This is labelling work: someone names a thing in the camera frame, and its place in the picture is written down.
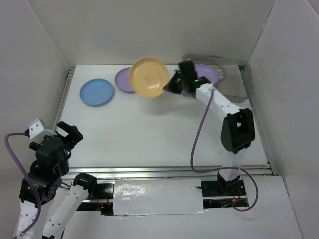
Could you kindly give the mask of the purple plate front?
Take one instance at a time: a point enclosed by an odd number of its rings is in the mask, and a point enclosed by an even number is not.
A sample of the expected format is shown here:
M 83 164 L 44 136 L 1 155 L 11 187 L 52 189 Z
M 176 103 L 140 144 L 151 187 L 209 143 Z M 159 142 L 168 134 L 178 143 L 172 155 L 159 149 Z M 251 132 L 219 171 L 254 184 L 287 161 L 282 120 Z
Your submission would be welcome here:
M 213 68 L 205 64 L 195 64 L 194 66 L 195 66 L 195 70 L 197 72 L 198 77 L 205 77 L 212 84 L 217 83 L 218 75 Z

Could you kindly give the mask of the purple plate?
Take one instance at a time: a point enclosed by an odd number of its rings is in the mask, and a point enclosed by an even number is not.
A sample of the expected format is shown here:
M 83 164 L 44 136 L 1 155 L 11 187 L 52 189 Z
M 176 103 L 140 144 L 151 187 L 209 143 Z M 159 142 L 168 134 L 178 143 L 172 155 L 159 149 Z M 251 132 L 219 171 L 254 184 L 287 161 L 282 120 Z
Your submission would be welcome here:
M 205 64 L 195 64 L 194 66 L 195 66 L 195 70 L 197 72 L 198 77 L 205 77 L 212 84 L 217 83 L 218 75 L 213 68 Z
M 120 91 L 128 94 L 133 94 L 135 93 L 135 91 L 132 89 L 129 83 L 129 72 L 130 67 L 121 69 L 115 75 L 115 84 Z

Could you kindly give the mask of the orange plate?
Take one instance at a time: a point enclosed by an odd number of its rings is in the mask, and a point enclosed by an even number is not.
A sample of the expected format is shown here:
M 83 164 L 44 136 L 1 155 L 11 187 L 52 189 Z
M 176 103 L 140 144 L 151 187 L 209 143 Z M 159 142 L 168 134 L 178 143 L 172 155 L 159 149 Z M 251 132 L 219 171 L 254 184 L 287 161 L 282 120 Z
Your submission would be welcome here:
M 164 92 L 170 81 L 166 65 L 154 57 L 143 57 L 131 65 L 129 83 L 136 94 L 155 98 Z

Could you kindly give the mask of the blue plate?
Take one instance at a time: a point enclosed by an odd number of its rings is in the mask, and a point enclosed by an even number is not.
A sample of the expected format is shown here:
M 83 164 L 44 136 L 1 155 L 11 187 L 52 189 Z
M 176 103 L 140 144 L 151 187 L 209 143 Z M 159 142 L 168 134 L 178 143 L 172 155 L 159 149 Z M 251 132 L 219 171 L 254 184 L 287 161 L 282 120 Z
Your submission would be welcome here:
M 113 85 L 106 79 L 96 78 L 86 82 L 79 91 L 80 99 L 89 106 L 106 104 L 114 94 Z

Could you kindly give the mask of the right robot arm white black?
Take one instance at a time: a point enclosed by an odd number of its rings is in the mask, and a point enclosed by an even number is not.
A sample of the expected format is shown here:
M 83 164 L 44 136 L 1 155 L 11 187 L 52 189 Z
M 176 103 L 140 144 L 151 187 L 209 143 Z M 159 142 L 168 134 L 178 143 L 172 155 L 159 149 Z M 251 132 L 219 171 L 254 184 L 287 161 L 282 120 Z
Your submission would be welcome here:
M 249 108 L 240 108 L 225 97 L 217 88 L 226 79 L 226 71 L 220 67 L 222 77 L 214 75 L 212 79 L 199 76 L 193 60 L 178 64 L 165 90 L 174 94 L 186 93 L 206 104 L 195 140 L 199 139 L 204 121 L 209 111 L 214 112 L 222 122 L 220 141 L 227 151 L 227 159 L 217 171 L 217 190 L 228 195 L 238 184 L 240 168 L 246 150 L 255 140 L 253 113 Z

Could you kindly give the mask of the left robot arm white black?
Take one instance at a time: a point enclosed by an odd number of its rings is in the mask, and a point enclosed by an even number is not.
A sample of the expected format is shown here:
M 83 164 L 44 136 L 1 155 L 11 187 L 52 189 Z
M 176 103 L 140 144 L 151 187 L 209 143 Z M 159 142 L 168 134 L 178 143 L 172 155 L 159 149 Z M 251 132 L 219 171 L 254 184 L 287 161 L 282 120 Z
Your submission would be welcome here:
M 60 239 L 64 230 L 86 198 L 92 199 L 98 194 L 96 177 L 78 174 L 62 204 L 48 217 L 49 209 L 54 201 L 57 190 L 62 185 L 62 176 L 69 172 L 69 158 L 83 135 L 76 126 L 61 121 L 57 127 L 67 133 L 60 135 L 47 128 L 40 119 L 29 124 L 22 133 L 30 139 L 30 149 L 35 151 L 36 160 L 27 172 L 13 152 L 9 138 L 5 144 L 14 161 L 22 171 L 24 179 L 20 189 L 20 216 L 17 223 L 17 239 Z

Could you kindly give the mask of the clear plastic bin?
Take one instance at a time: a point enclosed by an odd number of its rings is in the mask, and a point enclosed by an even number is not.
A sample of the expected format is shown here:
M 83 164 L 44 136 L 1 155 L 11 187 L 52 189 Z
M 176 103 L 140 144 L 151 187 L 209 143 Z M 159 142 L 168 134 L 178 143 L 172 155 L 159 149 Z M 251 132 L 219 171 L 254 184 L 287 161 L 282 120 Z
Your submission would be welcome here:
M 245 60 L 224 58 L 212 55 L 184 54 L 182 60 L 193 60 L 216 70 L 218 90 L 229 100 L 243 103 L 253 97 L 253 82 L 250 64 Z

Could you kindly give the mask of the purple plate rear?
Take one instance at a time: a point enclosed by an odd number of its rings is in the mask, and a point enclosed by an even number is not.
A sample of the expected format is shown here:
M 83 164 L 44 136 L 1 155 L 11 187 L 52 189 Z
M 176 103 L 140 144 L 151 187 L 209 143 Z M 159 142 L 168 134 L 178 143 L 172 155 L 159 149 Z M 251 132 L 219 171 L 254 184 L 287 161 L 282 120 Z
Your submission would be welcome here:
M 128 94 L 133 94 L 135 93 L 135 91 L 132 89 L 129 83 L 129 72 L 130 67 L 121 69 L 115 75 L 115 84 L 120 91 Z

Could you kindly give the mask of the white foil cover panel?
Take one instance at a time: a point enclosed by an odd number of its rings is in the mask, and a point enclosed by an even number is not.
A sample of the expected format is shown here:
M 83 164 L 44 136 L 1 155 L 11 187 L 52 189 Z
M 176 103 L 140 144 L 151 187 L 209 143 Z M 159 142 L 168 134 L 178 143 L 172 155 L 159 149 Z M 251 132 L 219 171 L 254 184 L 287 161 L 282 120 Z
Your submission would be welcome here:
M 199 179 L 119 180 L 113 192 L 116 216 L 188 215 L 204 212 Z

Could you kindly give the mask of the aluminium frame rail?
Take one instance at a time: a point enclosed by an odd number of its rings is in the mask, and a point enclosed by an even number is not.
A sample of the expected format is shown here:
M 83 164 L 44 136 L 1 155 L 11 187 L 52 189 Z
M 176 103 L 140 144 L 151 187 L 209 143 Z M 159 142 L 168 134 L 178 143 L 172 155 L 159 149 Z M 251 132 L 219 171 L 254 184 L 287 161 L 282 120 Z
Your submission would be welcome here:
M 78 65 L 67 84 L 59 117 L 76 126 L 84 139 L 72 150 L 68 179 L 81 172 L 97 178 L 192 176 L 197 169 L 220 167 L 227 159 L 221 144 L 222 122 L 208 112 L 195 140 L 206 104 L 165 92 L 148 99 L 114 90 L 103 106 L 86 105 L 79 96 L 89 80 L 113 82 L 122 65 Z

